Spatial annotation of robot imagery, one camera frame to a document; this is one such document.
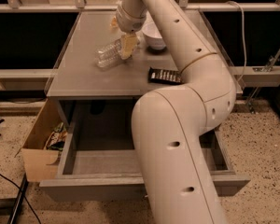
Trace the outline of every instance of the terrazzo floor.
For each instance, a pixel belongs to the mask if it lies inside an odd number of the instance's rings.
[[[265,100],[257,100],[256,114],[243,102],[220,127],[222,142],[236,173],[249,175],[251,181],[232,197],[221,197],[230,224],[280,224],[280,117]],[[35,121],[36,112],[2,113],[0,124],[0,173],[18,185],[24,174],[19,149]],[[0,199],[15,197],[17,190],[0,177]],[[46,224],[152,224],[147,200],[56,203],[37,183],[30,183],[26,197]],[[7,223],[8,216],[0,216]],[[23,203],[18,223],[37,223]]]

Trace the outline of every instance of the white bowl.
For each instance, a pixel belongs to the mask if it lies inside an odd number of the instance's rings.
[[[164,49],[164,43],[161,34],[154,22],[146,23],[142,28],[143,37],[147,44],[153,49]]]

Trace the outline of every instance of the drawer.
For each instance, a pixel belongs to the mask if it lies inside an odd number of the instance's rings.
[[[79,101],[54,179],[40,187],[55,201],[124,200],[146,196],[131,131],[134,99]],[[201,137],[219,195],[234,195],[249,178],[237,175],[215,130]]]

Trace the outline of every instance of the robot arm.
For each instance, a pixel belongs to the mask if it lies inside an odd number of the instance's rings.
[[[122,0],[119,27],[139,31],[147,10],[185,84],[142,96],[133,142],[156,223],[227,223],[199,142],[231,112],[235,81],[174,0]]]

